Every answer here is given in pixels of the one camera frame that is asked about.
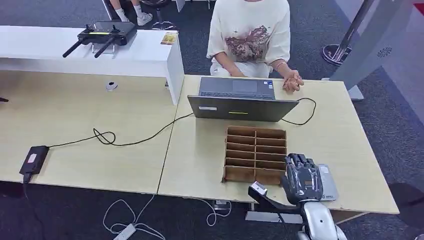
gold card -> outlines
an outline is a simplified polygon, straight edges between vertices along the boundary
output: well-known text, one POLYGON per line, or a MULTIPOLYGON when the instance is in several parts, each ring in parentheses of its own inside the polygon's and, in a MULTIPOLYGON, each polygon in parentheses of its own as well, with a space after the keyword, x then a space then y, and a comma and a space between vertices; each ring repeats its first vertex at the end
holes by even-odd
POLYGON ((162 42, 160 44, 172 45, 177 40, 177 33, 175 32, 167 32, 165 36, 163 36, 162 42))

cardboard organizer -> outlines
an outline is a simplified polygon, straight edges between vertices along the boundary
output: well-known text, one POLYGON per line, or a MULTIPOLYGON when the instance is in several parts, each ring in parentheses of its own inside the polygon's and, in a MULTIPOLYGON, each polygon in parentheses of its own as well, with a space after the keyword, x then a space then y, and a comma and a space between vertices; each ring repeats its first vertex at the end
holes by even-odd
POLYGON ((285 174, 286 131, 229 126, 222 181, 279 185, 285 174))

laptop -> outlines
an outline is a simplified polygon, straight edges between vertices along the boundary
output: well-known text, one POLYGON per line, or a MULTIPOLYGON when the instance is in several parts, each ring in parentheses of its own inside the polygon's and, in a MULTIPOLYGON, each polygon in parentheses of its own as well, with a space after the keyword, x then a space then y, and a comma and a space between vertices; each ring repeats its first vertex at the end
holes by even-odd
POLYGON ((196 118, 278 122, 298 101, 188 95, 196 118))
POLYGON ((202 77, 199 96, 275 100, 272 80, 202 77))

black power brick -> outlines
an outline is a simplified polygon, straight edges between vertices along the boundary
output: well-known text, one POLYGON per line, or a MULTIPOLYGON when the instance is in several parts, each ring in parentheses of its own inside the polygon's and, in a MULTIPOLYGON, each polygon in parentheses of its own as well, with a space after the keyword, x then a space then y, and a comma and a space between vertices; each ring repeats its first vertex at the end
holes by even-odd
POLYGON ((28 155, 26 155, 19 171, 23 175, 24 184, 29 183, 33 175, 40 173, 48 152, 48 146, 32 146, 29 149, 28 155))

white pants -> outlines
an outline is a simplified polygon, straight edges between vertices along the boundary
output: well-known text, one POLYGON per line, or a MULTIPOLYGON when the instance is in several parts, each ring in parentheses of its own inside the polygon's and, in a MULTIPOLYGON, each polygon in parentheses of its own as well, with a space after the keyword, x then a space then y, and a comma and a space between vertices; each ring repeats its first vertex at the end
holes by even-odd
MULTIPOLYGON (((250 78, 268 78, 272 67, 268 66, 265 62, 235 62, 238 69, 250 78)), ((230 73, 217 62, 213 62, 210 66, 210 75, 215 77, 230 77, 230 73)))

